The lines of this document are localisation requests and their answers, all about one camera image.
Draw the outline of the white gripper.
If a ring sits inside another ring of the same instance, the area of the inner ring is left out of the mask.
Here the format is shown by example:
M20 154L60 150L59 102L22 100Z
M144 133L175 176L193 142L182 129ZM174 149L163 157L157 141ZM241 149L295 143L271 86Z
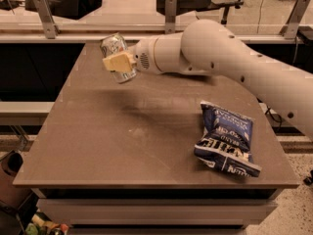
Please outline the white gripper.
M161 74L155 59L157 36L140 40L129 48L103 59L107 71L131 72L135 67L140 72Z

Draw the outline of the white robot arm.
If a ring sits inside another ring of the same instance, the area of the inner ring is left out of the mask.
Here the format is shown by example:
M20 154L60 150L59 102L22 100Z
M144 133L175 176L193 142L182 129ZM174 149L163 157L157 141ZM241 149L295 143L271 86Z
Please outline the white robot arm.
M247 47L220 23L199 20L181 33L151 36L103 59L108 71L223 75L313 138L313 75Z

